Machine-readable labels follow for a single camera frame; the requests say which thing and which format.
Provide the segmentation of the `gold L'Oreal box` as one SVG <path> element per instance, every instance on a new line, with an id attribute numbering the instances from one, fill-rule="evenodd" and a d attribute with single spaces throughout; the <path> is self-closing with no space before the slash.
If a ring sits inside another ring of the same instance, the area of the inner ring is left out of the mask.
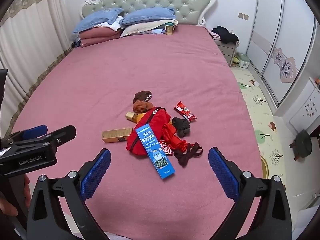
<path id="1" fill-rule="evenodd" d="M 103 131 L 102 140 L 104 143 L 127 141 L 132 131 L 131 127 Z"/>

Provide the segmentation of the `red zipper pouch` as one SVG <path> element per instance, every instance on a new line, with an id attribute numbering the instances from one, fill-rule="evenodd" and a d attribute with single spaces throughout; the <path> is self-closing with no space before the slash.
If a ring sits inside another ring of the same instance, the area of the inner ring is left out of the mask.
<path id="1" fill-rule="evenodd" d="M 147 148 L 163 134 L 163 126 L 170 122 L 171 116 L 162 107 L 153 107 L 146 112 L 127 139 L 126 149 L 137 156 L 147 156 Z"/>

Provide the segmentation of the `red cloth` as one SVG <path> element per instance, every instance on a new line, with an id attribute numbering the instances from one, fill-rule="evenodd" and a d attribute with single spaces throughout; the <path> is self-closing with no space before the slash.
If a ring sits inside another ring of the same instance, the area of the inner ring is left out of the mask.
<path id="1" fill-rule="evenodd" d="M 188 143 L 176 136 L 176 128 L 170 123 L 163 125 L 162 139 L 172 151 L 184 153 L 187 150 Z"/>

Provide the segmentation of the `blue nasal spray box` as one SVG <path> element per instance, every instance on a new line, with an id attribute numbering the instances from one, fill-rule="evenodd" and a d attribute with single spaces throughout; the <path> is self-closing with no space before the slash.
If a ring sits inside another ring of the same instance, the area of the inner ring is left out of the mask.
<path id="1" fill-rule="evenodd" d="M 149 124 L 135 129 L 140 142 L 153 163 L 161 179 L 166 179 L 175 173 L 170 160 L 161 148 L 158 139 Z"/>

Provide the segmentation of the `amber bottle gold cap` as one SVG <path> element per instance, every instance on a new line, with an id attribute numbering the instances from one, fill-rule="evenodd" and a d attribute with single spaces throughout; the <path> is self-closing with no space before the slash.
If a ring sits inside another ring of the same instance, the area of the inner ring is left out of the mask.
<path id="1" fill-rule="evenodd" d="M 127 112 L 125 115 L 125 118 L 131 122 L 134 122 L 135 124 L 139 123 L 141 118 L 145 115 L 145 113 L 133 113 L 133 112 Z"/>

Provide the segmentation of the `pink bed sheet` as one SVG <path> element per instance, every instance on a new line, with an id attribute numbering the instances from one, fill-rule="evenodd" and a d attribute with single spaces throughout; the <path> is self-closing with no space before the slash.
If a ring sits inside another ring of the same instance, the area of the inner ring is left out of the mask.
<path id="1" fill-rule="evenodd" d="M 134 128 L 143 113 L 159 139 L 198 143 L 203 152 L 160 178 L 137 137 L 104 143 L 103 131 Z M 180 139 L 173 118 L 191 115 Z M 86 204 L 106 232 L 130 239 L 209 239 L 232 207 L 208 163 L 217 147 L 241 169 L 261 174 L 259 149 L 239 84 L 203 27 L 180 24 L 172 35 L 129 35 L 74 49 L 36 88 L 15 130 L 76 127 L 57 164 L 29 174 L 63 177 L 102 148 L 111 165 Z"/>

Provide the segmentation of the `light brown sock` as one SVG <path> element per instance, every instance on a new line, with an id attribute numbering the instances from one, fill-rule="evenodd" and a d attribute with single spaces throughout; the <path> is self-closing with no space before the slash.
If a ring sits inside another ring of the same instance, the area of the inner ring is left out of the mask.
<path id="1" fill-rule="evenodd" d="M 150 102 L 145 102 L 141 100 L 136 100 L 133 104 L 133 112 L 140 114 L 140 113 L 146 113 L 147 111 L 153 109 L 153 104 Z"/>

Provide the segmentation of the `pink folded blanket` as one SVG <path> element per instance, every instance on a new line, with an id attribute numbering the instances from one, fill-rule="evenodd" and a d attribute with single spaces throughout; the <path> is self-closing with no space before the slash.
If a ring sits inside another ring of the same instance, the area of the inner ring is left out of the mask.
<path id="1" fill-rule="evenodd" d="M 87 47 L 101 42 L 114 40 L 120 38 L 122 29 L 114 31 L 108 27 L 96 27 L 86 31 L 80 32 L 80 46 Z"/>

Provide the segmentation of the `white cabinet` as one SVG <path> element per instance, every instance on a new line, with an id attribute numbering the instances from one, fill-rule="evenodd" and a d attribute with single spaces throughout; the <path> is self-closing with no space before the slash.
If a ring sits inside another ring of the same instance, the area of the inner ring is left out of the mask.
<path id="1" fill-rule="evenodd" d="M 309 77 L 303 84 L 291 89 L 276 111 L 276 116 L 293 134 L 306 130 L 309 134 L 319 128 L 319 88 Z"/>

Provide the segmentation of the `cartoon play mat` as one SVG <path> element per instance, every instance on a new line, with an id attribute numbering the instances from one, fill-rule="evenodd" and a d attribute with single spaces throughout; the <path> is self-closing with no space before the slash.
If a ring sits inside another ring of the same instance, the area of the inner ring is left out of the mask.
<path id="1" fill-rule="evenodd" d="M 286 183 L 285 161 L 276 123 L 269 105 L 252 74 L 245 68 L 232 67 L 242 96 L 246 102 L 254 128 L 264 178 L 278 175 Z"/>

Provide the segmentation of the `red white snack wrapper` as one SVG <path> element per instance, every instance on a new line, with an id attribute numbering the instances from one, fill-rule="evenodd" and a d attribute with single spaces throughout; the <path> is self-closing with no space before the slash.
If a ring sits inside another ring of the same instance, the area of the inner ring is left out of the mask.
<path id="1" fill-rule="evenodd" d="M 160 140 L 159 144 L 166 155 L 173 155 L 172 149 L 164 140 Z"/>

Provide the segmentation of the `black sock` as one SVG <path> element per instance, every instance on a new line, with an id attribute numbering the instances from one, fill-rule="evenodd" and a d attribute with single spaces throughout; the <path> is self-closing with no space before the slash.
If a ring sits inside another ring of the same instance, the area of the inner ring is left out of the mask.
<path id="1" fill-rule="evenodd" d="M 188 120 L 174 117 L 172 119 L 172 125 L 175 127 L 179 138 L 183 138 L 190 134 L 190 124 Z"/>

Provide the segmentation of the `red candy wrapper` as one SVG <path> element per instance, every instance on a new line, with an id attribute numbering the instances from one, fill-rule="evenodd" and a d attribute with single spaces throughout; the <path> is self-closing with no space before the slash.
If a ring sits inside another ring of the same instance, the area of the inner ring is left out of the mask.
<path id="1" fill-rule="evenodd" d="M 191 113 L 188 107 L 180 101 L 175 107 L 174 110 L 177 111 L 185 120 L 192 122 L 197 119 L 197 117 Z"/>

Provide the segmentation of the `cream pillow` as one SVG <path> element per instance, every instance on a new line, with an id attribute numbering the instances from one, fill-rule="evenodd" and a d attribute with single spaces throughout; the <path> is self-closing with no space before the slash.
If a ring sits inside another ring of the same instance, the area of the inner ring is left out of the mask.
<path id="1" fill-rule="evenodd" d="M 168 23 L 172 23 L 174 26 L 178 25 L 177 20 L 157 20 L 151 22 L 137 23 L 125 27 L 125 29 L 121 33 L 121 37 L 139 34 L 145 31 L 150 31 L 152 29 L 158 29 L 160 27 L 166 26 Z"/>

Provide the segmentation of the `grey nightstand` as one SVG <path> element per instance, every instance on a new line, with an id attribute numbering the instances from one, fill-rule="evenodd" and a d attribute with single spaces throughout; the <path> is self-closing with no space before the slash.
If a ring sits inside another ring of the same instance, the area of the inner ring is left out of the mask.
<path id="1" fill-rule="evenodd" d="M 233 63 L 233 58 L 235 57 L 238 44 L 237 43 L 222 43 L 220 40 L 214 40 L 215 44 L 220 49 L 221 53 L 225 57 L 229 66 Z"/>

